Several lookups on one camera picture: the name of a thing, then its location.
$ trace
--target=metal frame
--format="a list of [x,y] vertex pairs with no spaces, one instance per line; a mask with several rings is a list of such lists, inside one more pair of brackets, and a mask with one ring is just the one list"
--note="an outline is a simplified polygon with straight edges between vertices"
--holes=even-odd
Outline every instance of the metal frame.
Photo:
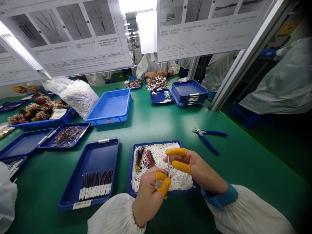
[[277,0],[275,4],[271,5],[262,26],[249,47],[239,52],[209,109],[212,111],[221,109],[294,5],[295,1],[291,0]]

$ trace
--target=hand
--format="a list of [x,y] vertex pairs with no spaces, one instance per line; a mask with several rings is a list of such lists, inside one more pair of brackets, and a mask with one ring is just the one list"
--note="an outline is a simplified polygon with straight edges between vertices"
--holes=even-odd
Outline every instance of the hand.
[[225,193],[228,184],[219,176],[195,151],[188,149],[170,149],[166,151],[165,163],[168,162],[175,169],[190,174],[196,182],[212,196]]
[[167,77],[168,73],[167,72],[163,72],[163,71],[159,71],[158,75],[161,75],[163,77]]
[[144,76],[145,76],[145,78],[154,78],[157,75],[154,72],[146,72],[146,73],[144,73]]
[[[163,183],[156,190],[157,180]],[[138,227],[143,227],[158,212],[171,185],[164,169],[153,167],[141,176],[139,191],[133,204],[133,217]]]
[[26,88],[28,89],[28,91],[31,91],[31,92],[41,91],[41,86],[38,84],[30,85],[30,86],[27,86]]

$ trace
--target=white fabric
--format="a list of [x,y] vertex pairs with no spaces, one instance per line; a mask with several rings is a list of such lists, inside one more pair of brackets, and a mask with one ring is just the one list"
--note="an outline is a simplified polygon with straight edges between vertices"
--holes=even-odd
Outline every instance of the white fabric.
[[290,222],[277,209],[248,188],[233,185],[238,192],[235,202],[223,210],[207,205],[214,215],[216,228],[223,234],[293,234]]
[[296,114],[312,109],[312,37],[277,52],[280,62],[239,104],[258,114]]
[[105,72],[85,75],[90,86],[105,85],[103,75]]
[[134,201],[126,193],[110,198],[88,220],[88,234],[144,233],[146,225],[139,228],[133,218]]
[[156,63],[155,62],[155,54],[145,54],[139,63],[139,65],[136,67],[136,77],[137,79],[142,79],[143,73],[146,72],[157,72],[163,71],[168,72],[172,70],[174,72],[174,75],[177,75],[180,71],[180,66],[177,65],[174,61],[172,62],[166,62],[166,63]]
[[15,217],[17,185],[10,181],[7,166],[0,162],[0,234],[5,233]]
[[237,55],[238,52],[213,55],[201,84],[210,92],[217,92]]
[[[233,185],[238,192],[235,202],[223,210],[207,203],[214,215],[217,229],[223,234],[292,234],[289,221],[273,206],[249,189]],[[144,233],[135,224],[132,206],[135,199],[123,193],[109,199],[88,220],[88,234]]]
[[189,66],[191,65],[192,59],[184,59],[184,60],[179,60],[178,65],[180,67],[183,67],[184,69],[189,69]]

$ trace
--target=photo on poster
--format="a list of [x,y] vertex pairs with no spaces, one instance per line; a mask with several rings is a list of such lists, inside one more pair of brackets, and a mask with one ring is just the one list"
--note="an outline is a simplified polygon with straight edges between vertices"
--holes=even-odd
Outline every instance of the photo on poster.
[[161,26],[170,26],[182,23],[184,0],[161,0],[160,20]]
[[115,33],[115,27],[107,0],[84,2],[84,7],[96,36]]
[[185,22],[194,22],[208,19],[212,0],[192,0],[188,1],[186,8]]
[[69,41],[52,9],[30,12],[29,14],[51,44]]
[[239,14],[261,10],[264,0],[244,0],[241,4]]
[[47,45],[25,14],[8,17],[7,22],[30,48]]
[[7,53],[7,50],[2,45],[0,45],[0,54],[3,53]]
[[239,0],[216,0],[212,18],[233,15]]
[[92,37],[78,3],[60,6],[57,7],[56,10],[62,18],[73,40]]

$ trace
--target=worker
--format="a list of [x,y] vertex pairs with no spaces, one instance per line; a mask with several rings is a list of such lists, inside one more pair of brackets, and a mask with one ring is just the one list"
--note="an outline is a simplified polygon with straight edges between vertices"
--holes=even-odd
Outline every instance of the worker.
[[134,58],[135,58],[135,63],[136,63],[136,65],[138,65],[141,62],[142,56],[143,56],[141,49],[140,49],[139,42],[135,43],[135,48],[133,49],[133,54],[134,54]]
[[212,56],[206,67],[205,78],[201,83],[202,86],[209,90],[209,100],[215,97],[215,94],[218,92],[237,55],[238,52],[228,52]]
[[90,86],[104,85],[111,79],[113,72],[106,71],[101,73],[85,75]]
[[139,65],[136,67],[137,79],[153,78],[157,76],[159,71],[161,71],[161,73],[158,74],[164,77],[170,77],[179,73],[180,66],[174,61],[160,64],[155,61],[154,53],[145,54]]
[[7,166],[0,162],[0,234],[5,233],[15,217],[17,185],[10,181]]
[[42,80],[28,82],[26,88],[23,86],[15,86],[13,90],[20,94],[31,95],[38,92],[48,92],[44,89],[43,84],[46,83],[47,80],[51,80],[49,75],[44,70],[38,70],[38,72],[43,77]]
[[[166,155],[165,163],[169,160],[175,169],[190,174],[200,185],[220,232],[295,233],[277,209],[246,187],[225,181],[196,152],[178,148],[168,150]],[[157,180],[163,182],[156,190]],[[141,176],[136,199],[125,193],[110,198],[88,220],[88,234],[144,233],[146,223],[156,215],[166,198],[170,184],[166,170],[151,168]]]
[[239,104],[257,114],[298,114],[312,109],[312,37],[276,51],[273,67]]

